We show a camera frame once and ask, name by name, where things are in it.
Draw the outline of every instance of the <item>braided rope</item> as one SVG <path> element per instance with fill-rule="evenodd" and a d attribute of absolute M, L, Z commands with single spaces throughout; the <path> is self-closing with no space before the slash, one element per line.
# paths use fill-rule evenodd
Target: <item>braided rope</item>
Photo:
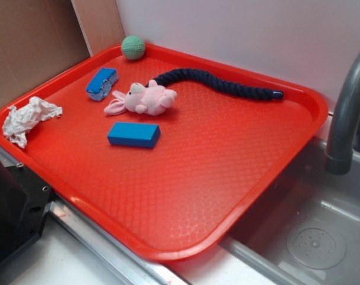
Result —
<path fill-rule="evenodd" d="M 218 91 L 246 99 L 280 100 L 283 98 L 282 91 L 260 87 L 248 87 L 240 83 L 222 80 L 207 71 L 193 68 L 173 69 L 166 73 L 160 74 L 159 76 L 155 77 L 154 80 L 158 83 L 158 85 L 165 87 L 169 84 L 182 80 L 199 81 Z"/>

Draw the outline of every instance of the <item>plush pig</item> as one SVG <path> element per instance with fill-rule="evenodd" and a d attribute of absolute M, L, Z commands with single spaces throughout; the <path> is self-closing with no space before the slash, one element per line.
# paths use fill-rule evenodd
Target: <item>plush pig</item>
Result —
<path fill-rule="evenodd" d="M 150 80 L 147 88 L 140 83 L 133 83 L 127 94 L 119 91 L 113 91 L 112 94 L 116 99 L 105 108 L 108 115 L 118 115 L 129 110 L 157 116 L 170 108 L 177 96 L 175 91 L 157 85 L 155 80 Z"/>

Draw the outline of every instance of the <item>stainless steel sink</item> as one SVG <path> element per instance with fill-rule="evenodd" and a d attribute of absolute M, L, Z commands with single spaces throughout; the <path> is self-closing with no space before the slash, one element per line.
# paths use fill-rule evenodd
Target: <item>stainless steel sink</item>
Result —
<path fill-rule="evenodd" d="M 314 138 L 222 241 L 279 284 L 360 284 L 360 154 L 335 176 L 324 148 Z"/>

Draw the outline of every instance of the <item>faucet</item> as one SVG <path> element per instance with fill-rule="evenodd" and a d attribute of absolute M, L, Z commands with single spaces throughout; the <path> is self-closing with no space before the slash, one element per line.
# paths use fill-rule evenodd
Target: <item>faucet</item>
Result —
<path fill-rule="evenodd" d="M 341 89 L 328 136 L 324 167 L 329 173 L 350 171 L 353 148 L 360 151 L 360 53 Z"/>

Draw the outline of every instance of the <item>wooden panel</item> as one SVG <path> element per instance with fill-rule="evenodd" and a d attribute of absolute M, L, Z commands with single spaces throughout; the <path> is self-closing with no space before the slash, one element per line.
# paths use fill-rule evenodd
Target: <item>wooden panel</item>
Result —
<path fill-rule="evenodd" d="M 123 41 L 115 0 L 72 0 L 72 4 L 92 56 Z"/>

